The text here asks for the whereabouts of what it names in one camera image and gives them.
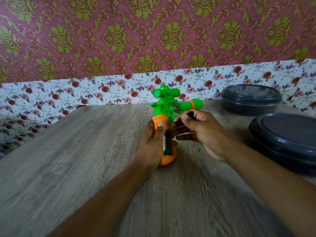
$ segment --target container lid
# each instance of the container lid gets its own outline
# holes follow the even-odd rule
[[[316,162],[316,118],[271,113],[252,120],[249,130],[265,146],[291,159]]]
[[[222,92],[222,98],[246,105],[273,105],[282,102],[279,90],[261,85],[232,85]]]

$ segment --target gray plastic container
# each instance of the gray plastic container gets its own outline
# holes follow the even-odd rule
[[[316,118],[271,113],[254,118],[255,150],[297,174],[316,176]]]
[[[281,102],[280,91],[267,86],[232,85],[226,87],[222,92],[222,107],[244,116],[273,113]]]

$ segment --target wooden table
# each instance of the wooden table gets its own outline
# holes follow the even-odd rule
[[[236,138],[251,142],[252,117],[203,101]],[[280,105],[278,112],[294,110]],[[44,236],[131,161],[153,114],[148,104],[76,109],[0,160],[0,236]],[[291,236],[226,164],[202,145],[178,144],[138,191],[117,231],[124,237]]]

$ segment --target floral wallpaper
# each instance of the floral wallpaper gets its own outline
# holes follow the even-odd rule
[[[0,82],[316,58],[316,0],[2,0]]]
[[[81,105],[155,102],[152,90],[160,84],[178,88],[178,101],[211,101],[226,86],[241,83],[274,87],[284,103],[316,116],[315,59],[5,83],[0,84],[0,152],[9,153]]]

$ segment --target wooden tabletop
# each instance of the wooden tabletop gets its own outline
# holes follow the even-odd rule
[[[248,143],[252,117],[230,113],[220,100],[204,111]],[[280,105],[278,112],[296,110]],[[153,108],[148,104],[76,109],[0,160],[0,236],[44,236],[131,161]],[[291,236],[226,164],[202,145],[183,141],[176,160],[144,183],[117,236]]]

